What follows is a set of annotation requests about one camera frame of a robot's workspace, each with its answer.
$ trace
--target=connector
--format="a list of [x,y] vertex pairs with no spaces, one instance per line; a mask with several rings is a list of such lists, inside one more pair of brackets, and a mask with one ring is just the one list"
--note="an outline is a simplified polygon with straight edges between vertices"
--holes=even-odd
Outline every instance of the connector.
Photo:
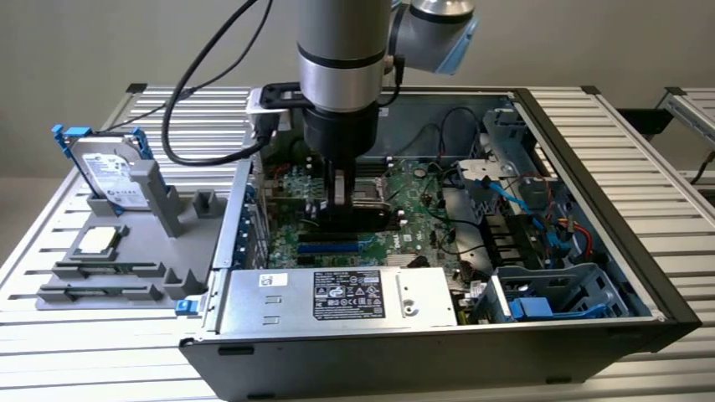
[[275,133],[279,131],[280,114],[267,113],[256,118],[256,124],[254,126],[255,136],[258,142],[266,142],[271,140]]

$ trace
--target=robotic arm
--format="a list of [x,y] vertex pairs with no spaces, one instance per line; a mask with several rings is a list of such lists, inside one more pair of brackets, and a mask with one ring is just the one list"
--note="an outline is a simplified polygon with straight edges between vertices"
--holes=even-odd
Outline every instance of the robotic arm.
[[[375,144],[382,77],[395,61],[454,74],[477,27],[467,0],[304,0],[299,65],[306,143],[326,160],[329,207],[353,207],[355,159]],[[402,68],[398,70],[398,90]]]

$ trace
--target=slotted metal table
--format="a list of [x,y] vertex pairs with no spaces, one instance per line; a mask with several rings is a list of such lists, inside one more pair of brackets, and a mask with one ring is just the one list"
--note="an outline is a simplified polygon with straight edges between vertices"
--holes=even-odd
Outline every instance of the slotted metal table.
[[[171,89],[127,94],[107,122],[160,105]],[[661,353],[629,356],[585,384],[343,398],[345,401],[715,400],[715,211],[603,97],[582,88],[531,92],[705,325]],[[183,156],[236,151],[248,132],[247,88],[211,88],[182,102],[172,141]],[[159,141],[162,113],[136,122],[168,184],[227,195],[235,165],[179,167]],[[549,165],[546,151],[538,153]],[[72,171],[0,270],[0,399],[215,401],[176,344],[199,328],[172,310],[35,309],[82,228],[88,190]]]

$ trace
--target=silver cylinder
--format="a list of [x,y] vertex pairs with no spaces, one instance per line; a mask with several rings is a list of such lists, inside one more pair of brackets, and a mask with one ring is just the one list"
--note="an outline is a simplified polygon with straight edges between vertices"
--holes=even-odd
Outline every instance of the silver cylinder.
[[299,46],[323,59],[365,59],[386,48],[389,21],[387,0],[302,0]]
[[383,61],[359,69],[333,69],[300,56],[300,90],[327,111],[358,111],[381,95]]
[[474,11],[471,0],[413,0],[413,7],[441,17],[457,17]]
[[389,29],[387,0],[303,0],[300,90],[321,109],[347,113],[378,99]]

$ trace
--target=blue ram slot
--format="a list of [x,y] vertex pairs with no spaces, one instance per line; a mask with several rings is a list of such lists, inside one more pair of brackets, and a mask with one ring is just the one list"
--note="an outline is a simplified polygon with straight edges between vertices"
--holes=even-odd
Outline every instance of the blue ram slot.
[[299,245],[299,254],[357,254],[359,252],[359,243]]

